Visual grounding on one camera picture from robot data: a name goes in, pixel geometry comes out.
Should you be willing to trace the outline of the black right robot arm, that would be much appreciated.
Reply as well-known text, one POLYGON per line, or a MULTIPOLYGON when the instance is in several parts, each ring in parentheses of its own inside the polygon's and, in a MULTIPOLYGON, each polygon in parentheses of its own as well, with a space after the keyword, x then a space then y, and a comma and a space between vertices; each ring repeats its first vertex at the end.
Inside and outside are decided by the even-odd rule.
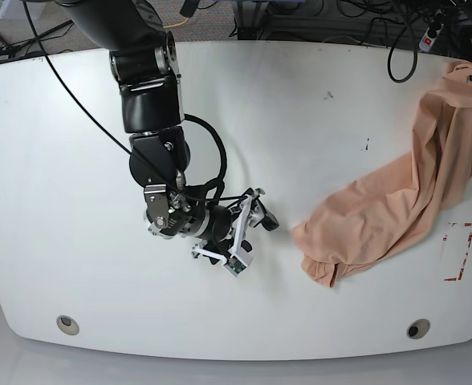
POLYGON ((147 1, 62 1, 60 6, 95 44, 109 52, 118 84, 124 130, 129 136, 129 169, 144 190, 149 232, 171 239, 195 239, 193 257, 222 263, 240 274, 251 263, 249 228, 268 231, 279 223, 260 198, 261 189, 224 197, 225 146, 214 130, 220 166, 215 178, 190 185, 184 122, 205 121, 184 113, 175 41, 147 1))

